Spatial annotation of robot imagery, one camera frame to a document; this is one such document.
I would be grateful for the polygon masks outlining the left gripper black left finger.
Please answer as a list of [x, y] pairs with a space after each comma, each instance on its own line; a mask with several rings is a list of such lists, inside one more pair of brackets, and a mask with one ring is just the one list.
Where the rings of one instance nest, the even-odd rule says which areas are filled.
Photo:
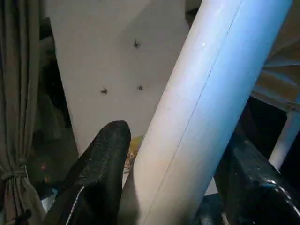
[[125, 121], [106, 124], [70, 168], [43, 223], [115, 225], [130, 141]]

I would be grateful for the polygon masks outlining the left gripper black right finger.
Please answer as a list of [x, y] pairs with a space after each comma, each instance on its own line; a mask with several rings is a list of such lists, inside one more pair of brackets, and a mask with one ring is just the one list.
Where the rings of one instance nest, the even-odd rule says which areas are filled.
[[298, 225], [300, 196], [259, 150], [233, 133], [214, 180], [231, 225]]

